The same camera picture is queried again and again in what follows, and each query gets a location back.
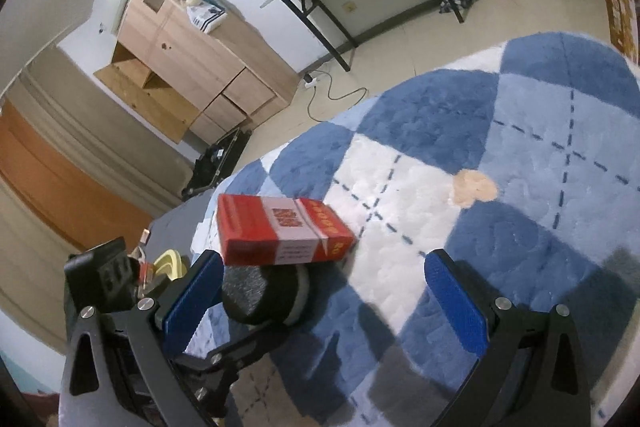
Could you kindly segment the black foam puck front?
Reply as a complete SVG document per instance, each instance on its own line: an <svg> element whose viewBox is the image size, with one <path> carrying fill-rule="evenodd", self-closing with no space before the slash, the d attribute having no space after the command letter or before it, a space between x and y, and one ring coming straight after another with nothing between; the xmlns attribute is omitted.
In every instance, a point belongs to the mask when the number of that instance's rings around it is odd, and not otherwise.
<svg viewBox="0 0 640 427"><path fill-rule="evenodd" d="M306 265L227 267L221 302L228 317L241 324L292 325L302 315L309 291Z"/></svg>

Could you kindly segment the red cigarette carton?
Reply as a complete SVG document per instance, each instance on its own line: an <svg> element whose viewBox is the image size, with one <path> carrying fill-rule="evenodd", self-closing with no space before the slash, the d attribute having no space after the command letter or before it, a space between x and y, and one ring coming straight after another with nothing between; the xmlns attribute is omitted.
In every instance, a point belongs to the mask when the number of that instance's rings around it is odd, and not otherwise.
<svg viewBox="0 0 640 427"><path fill-rule="evenodd" d="M356 243L334 210L309 198L222 194L217 228L228 267L338 261Z"/></svg>

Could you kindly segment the yellow oval tray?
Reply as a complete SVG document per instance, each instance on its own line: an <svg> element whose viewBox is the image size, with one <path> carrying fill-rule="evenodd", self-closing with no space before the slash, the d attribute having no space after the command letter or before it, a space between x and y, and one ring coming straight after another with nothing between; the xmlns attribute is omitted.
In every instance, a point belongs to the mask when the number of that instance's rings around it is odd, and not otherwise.
<svg viewBox="0 0 640 427"><path fill-rule="evenodd" d="M182 257L175 249L168 249L158 257L154 263L154 275L166 275L169 280L181 279L186 275L188 268L182 261Z"/></svg>

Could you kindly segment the black case on floor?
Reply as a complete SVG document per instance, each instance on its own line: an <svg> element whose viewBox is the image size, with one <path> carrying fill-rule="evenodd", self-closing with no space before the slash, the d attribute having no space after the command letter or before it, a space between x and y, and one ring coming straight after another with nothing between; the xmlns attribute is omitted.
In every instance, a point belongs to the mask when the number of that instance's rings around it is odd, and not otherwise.
<svg viewBox="0 0 640 427"><path fill-rule="evenodd" d="M188 199L215 188L234 170L252 132L236 129L229 132L195 161L191 179L181 191L181 199Z"/></svg>

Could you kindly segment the blue white checkered blanket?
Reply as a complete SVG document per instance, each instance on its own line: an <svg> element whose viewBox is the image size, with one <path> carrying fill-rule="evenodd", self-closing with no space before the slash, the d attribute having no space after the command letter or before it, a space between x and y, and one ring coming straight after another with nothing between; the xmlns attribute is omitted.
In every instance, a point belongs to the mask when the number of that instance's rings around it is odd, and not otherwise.
<svg viewBox="0 0 640 427"><path fill-rule="evenodd" d="M311 265L314 298L233 386L230 426L426 426L474 358L423 272L445 249L515 306L567 306L591 389L614 416L639 375L639 69L547 32L370 98L221 184L310 197L356 235Z"/></svg>

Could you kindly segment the wooden cabinet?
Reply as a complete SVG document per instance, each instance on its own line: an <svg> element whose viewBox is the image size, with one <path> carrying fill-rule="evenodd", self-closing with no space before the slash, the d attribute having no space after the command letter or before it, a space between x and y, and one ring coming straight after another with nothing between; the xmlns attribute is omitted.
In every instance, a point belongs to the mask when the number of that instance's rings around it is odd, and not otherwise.
<svg viewBox="0 0 640 427"><path fill-rule="evenodd" d="M197 28L186 0L128 0L111 63L94 75L172 142L212 144L288 107L294 69L232 10Z"/></svg>

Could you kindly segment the folded clothes on cabinet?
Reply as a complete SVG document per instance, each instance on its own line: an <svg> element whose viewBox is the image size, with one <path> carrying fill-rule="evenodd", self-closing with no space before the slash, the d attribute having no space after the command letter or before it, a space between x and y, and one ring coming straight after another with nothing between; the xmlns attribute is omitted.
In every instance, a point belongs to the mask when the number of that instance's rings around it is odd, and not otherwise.
<svg viewBox="0 0 640 427"><path fill-rule="evenodd" d="M209 35L227 18L226 8L218 0L180 0L190 23L203 34Z"/></svg>

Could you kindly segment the cardboard box by wall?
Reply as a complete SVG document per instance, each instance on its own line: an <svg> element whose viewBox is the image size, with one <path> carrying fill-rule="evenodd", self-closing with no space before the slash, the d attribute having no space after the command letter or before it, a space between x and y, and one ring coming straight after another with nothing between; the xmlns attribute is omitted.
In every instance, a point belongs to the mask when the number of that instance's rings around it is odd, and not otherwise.
<svg viewBox="0 0 640 427"><path fill-rule="evenodd" d="M613 46L639 64L639 0L605 0Z"/></svg>

